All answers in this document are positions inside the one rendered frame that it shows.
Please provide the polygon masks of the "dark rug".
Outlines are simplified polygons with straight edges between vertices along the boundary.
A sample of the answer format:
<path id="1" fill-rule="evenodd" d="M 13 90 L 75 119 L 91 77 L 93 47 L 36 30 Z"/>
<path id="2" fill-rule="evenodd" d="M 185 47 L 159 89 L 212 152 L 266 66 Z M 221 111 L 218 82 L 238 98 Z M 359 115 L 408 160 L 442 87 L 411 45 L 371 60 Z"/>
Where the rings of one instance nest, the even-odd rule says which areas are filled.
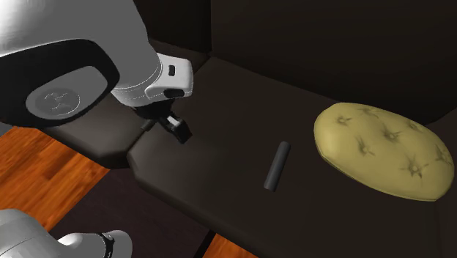
<path id="1" fill-rule="evenodd" d="M 129 169 L 110 170 L 51 230 L 122 230 L 133 241 L 132 258 L 202 258 L 215 233 L 141 189 Z"/>

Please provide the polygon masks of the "dark grey remote control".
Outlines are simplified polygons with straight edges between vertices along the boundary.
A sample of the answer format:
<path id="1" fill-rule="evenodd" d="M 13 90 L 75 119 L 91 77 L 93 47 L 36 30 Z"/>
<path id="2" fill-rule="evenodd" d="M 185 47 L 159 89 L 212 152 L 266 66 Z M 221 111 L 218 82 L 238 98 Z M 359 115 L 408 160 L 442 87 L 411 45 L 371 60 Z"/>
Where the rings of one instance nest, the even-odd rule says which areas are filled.
<path id="1" fill-rule="evenodd" d="M 287 141 L 282 141 L 277 148 L 275 156 L 272 160 L 270 169 L 267 173 L 267 177 L 264 181 L 264 188 L 275 192 L 284 166 L 286 165 L 287 158 L 291 150 L 291 145 Z"/>

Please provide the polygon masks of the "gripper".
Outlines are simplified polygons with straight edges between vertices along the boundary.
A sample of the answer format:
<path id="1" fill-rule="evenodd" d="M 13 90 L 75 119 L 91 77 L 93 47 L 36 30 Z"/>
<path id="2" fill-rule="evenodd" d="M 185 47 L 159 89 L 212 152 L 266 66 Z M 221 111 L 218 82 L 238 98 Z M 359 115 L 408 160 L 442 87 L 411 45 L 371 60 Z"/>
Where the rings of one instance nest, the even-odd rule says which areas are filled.
<path id="1" fill-rule="evenodd" d="M 141 118 L 159 122 L 180 144 L 184 144 L 193 134 L 186 121 L 171 110 L 173 103 L 174 99 L 168 99 L 135 107 L 133 110 Z"/>

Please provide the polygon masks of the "dark brown sofa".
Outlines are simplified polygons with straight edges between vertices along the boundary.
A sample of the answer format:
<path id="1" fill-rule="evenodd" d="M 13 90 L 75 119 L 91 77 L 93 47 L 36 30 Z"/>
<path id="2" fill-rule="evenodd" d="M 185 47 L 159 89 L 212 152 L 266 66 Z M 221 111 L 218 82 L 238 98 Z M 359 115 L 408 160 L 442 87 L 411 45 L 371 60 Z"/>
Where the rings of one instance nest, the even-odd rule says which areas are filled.
<path id="1" fill-rule="evenodd" d="M 134 1 L 156 51 L 196 69 L 174 104 L 190 140 L 154 126 L 127 151 L 148 192 L 261 258 L 457 258 L 457 0 Z M 313 124 L 338 102 L 435 132 L 451 189 L 413 201 L 331 167 Z"/>

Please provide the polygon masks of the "round yellow tufted cushion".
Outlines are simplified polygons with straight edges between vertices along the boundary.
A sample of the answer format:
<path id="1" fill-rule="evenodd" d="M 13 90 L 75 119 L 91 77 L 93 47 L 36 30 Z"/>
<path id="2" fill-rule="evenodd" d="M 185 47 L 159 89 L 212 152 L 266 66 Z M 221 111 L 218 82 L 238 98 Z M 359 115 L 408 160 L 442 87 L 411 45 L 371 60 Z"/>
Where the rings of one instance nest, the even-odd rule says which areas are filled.
<path id="1" fill-rule="evenodd" d="M 333 104 L 316 118 L 313 134 L 326 162 L 382 193 L 433 202 L 455 176 L 453 157 L 438 135 L 380 108 Z"/>

